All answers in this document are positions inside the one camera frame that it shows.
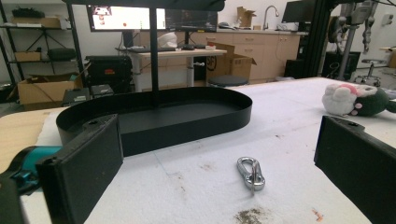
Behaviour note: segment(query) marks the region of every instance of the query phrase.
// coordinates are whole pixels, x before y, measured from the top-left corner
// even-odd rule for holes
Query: carabiner
[[[252,172],[248,172],[244,163],[249,163],[251,165]],[[261,190],[265,186],[265,179],[262,176],[262,170],[260,169],[260,164],[257,160],[250,157],[241,157],[238,159],[236,164],[239,173],[244,177],[245,185],[251,189],[251,193],[254,194],[255,190]]]

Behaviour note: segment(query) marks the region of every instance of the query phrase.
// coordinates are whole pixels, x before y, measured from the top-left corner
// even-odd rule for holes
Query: black monitor
[[[149,30],[149,9],[87,5],[91,32],[122,32],[124,46],[134,45],[134,30]],[[157,9],[157,29],[165,30],[165,9]]]
[[[216,32],[217,11],[165,10],[165,24],[169,31]]]
[[[288,2],[282,22],[311,22],[314,16],[315,2],[315,0]]]

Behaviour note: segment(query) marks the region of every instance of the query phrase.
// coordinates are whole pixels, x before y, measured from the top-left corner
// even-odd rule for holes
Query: stool
[[[248,79],[245,77],[236,77],[232,75],[223,75],[218,77],[211,77],[207,83],[211,87],[236,87],[248,85]]]
[[[363,60],[361,60],[361,62],[370,64],[369,74],[367,76],[357,76],[357,77],[355,77],[354,82],[356,82],[356,80],[358,78],[361,78],[361,83],[366,83],[367,80],[373,79],[373,80],[375,80],[374,85],[376,87],[380,87],[381,86],[381,81],[379,79],[381,79],[381,78],[373,76],[374,64],[376,64],[376,63],[387,63],[387,61],[378,60],[378,59],[363,59]]]

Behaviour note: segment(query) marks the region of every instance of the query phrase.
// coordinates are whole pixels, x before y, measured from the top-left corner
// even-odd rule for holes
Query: white and green plush toy
[[[396,102],[378,87],[331,84],[322,97],[327,112],[338,115],[372,116],[384,110],[396,113]]]

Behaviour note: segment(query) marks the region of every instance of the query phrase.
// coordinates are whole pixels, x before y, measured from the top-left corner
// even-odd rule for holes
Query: table
[[[234,88],[253,100],[246,127],[125,158],[86,223],[370,223],[314,164],[328,115],[321,97],[339,82],[318,77]],[[18,134],[0,140],[2,170],[4,146],[36,139],[50,111],[0,118],[1,133]],[[396,147],[394,114],[347,119]],[[260,162],[266,179],[254,196],[236,168],[245,156]],[[42,192],[21,200],[31,223],[50,223]]]
[[[164,58],[177,58],[177,57],[185,57],[187,58],[187,71],[181,71],[181,73],[176,73],[172,71],[170,73],[160,73],[160,87],[162,83],[168,82],[170,84],[178,84],[178,83],[187,83],[188,87],[194,86],[194,57],[202,57],[202,56],[216,56],[222,55],[226,53],[227,50],[223,49],[215,49],[215,50],[207,50],[207,49],[195,49],[195,50],[181,50],[181,51],[163,51],[158,52],[158,59]],[[151,53],[133,53],[129,52],[129,55],[132,59],[132,72],[133,72],[133,80],[134,87],[136,92],[140,92],[145,88],[151,88],[151,73],[142,74],[141,70],[141,60],[142,59],[150,59]]]

